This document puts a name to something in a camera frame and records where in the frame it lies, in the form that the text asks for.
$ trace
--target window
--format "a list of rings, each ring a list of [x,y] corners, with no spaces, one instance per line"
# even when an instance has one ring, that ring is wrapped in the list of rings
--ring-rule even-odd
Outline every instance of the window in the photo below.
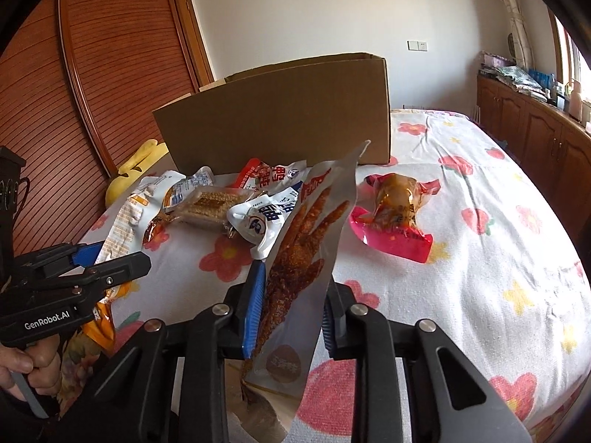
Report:
[[[564,84],[577,80],[581,84],[581,96],[591,101],[591,71],[589,65],[578,51],[564,26],[558,18],[550,12],[550,22],[554,32],[556,47],[556,79]]]

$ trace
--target pink snack package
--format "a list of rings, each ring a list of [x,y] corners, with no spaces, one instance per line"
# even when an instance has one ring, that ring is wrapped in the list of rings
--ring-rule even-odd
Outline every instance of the pink snack package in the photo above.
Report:
[[[373,212],[360,206],[353,209],[349,216],[353,232],[371,248],[425,263],[433,236],[418,228],[416,212],[439,192],[439,180],[420,183],[389,173],[369,175],[365,183],[373,188],[375,207]]]

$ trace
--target curtain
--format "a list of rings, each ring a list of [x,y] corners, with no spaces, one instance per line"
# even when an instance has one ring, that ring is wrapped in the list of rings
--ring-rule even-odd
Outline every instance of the curtain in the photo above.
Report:
[[[530,39],[525,31],[525,23],[521,14],[519,0],[503,0],[509,13],[513,44],[515,45],[515,59],[517,65],[528,70],[534,68],[534,54],[531,51]]]

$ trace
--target cardboard box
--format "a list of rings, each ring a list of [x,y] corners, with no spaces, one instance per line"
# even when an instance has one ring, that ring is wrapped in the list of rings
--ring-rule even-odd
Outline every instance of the cardboard box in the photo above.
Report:
[[[359,53],[254,68],[154,111],[178,170],[239,172],[253,157],[269,165],[342,158],[363,140],[362,164],[390,158],[386,61]]]

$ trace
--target white snack package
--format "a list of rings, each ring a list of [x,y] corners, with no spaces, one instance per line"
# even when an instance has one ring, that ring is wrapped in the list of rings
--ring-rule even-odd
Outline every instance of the white snack package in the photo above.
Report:
[[[208,166],[202,166],[197,172],[175,183],[164,197],[163,210],[168,213],[181,201],[187,198],[198,186],[212,186],[213,172]]]
[[[226,380],[228,408],[259,443],[279,443],[304,394],[320,333],[341,230],[355,206],[355,168],[369,141],[308,173],[265,261],[266,284],[256,345],[240,385]]]
[[[259,189],[266,190],[270,195],[276,195],[286,188],[302,181],[305,173],[305,160],[288,166],[266,166],[259,172]]]
[[[261,195],[228,210],[228,221],[238,233],[256,246],[255,260],[267,258],[277,235],[296,206],[298,192],[288,188],[276,195]]]
[[[184,175],[176,171],[162,176],[146,176],[125,200],[109,231],[95,263],[112,260],[142,249],[144,233],[162,208],[164,197],[171,186]]]

